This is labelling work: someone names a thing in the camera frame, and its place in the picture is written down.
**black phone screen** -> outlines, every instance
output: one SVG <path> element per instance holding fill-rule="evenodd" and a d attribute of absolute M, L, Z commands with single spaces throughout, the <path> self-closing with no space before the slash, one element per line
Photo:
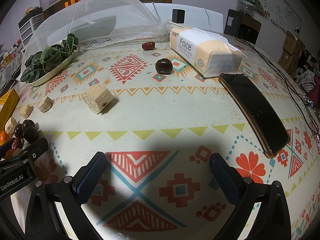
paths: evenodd
<path fill-rule="evenodd" d="M 288 142 L 289 136 L 278 115 L 260 90 L 242 74 L 224 74 L 223 79 L 233 89 L 240 101 L 260 127 L 273 153 Z"/>

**whiteboard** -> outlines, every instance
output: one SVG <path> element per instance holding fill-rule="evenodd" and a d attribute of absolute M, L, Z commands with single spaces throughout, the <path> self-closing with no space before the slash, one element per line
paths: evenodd
<path fill-rule="evenodd" d="M 283 32 L 299 36 L 302 19 L 287 0 L 257 0 L 255 11 Z"/>

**black box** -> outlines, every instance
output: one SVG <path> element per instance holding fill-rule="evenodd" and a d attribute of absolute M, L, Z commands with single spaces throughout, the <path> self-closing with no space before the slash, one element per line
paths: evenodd
<path fill-rule="evenodd" d="M 251 16 L 229 9 L 224 33 L 256 44 L 261 23 Z"/>
<path fill-rule="evenodd" d="M 184 15 L 186 11 L 181 9 L 172 9 L 172 22 L 184 23 Z"/>
<path fill-rule="evenodd" d="M 29 13 L 18 23 L 19 25 L 19 29 L 28 21 L 30 20 L 33 16 L 36 16 L 38 14 L 41 14 L 42 11 L 42 7 L 38 7 L 36 9 L 33 9 L 31 11 L 29 11 Z"/>

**white bowl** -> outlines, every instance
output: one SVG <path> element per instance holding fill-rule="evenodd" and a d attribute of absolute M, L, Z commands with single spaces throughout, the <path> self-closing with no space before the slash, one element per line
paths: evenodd
<path fill-rule="evenodd" d="M 71 54 L 68 58 L 61 62 L 58 66 L 56 66 L 53 70 L 49 73 L 45 74 L 43 77 L 39 78 L 38 80 L 30 83 L 30 85 L 36 87 L 40 86 L 44 82 L 48 81 L 49 79 L 53 78 L 56 74 L 58 74 L 62 69 L 64 69 L 70 61 L 73 59 L 73 54 Z"/>

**smartphone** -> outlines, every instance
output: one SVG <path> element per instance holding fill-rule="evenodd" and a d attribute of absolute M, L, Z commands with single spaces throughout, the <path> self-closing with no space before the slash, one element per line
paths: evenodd
<path fill-rule="evenodd" d="M 245 74 L 220 74 L 219 82 L 242 110 L 265 155 L 276 157 L 290 137 L 268 100 Z"/>

